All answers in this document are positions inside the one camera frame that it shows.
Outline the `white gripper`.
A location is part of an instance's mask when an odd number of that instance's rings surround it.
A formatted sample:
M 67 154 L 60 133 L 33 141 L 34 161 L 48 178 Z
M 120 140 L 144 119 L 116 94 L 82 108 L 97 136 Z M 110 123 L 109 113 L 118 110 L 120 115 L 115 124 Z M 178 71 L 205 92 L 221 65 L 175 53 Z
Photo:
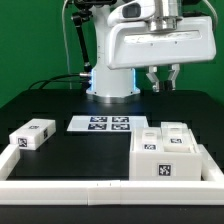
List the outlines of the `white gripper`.
M 215 55 L 212 21 L 205 16 L 183 18 L 174 31 L 151 32 L 143 21 L 118 24 L 107 37 L 105 61 L 110 69 L 150 66 L 146 76 L 158 92 L 156 66 L 172 64 L 167 85 L 175 90 L 179 64 L 208 61 Z

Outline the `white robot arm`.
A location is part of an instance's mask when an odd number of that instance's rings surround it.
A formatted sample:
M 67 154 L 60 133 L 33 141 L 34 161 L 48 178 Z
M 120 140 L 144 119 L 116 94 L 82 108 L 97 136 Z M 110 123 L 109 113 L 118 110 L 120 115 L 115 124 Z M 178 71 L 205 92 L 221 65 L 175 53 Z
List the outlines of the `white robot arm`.
M 218 18 L 184 14 L 182 7 L 207 0 L 118 0 L 114 7 L 92 10 L 97 63 L 91 70 L 90 99 L 123 103 L 136 98 L 137 68 L 155 92 L 173 90 L 180 66 L 209 61 L 216 55 L 213 30 Z

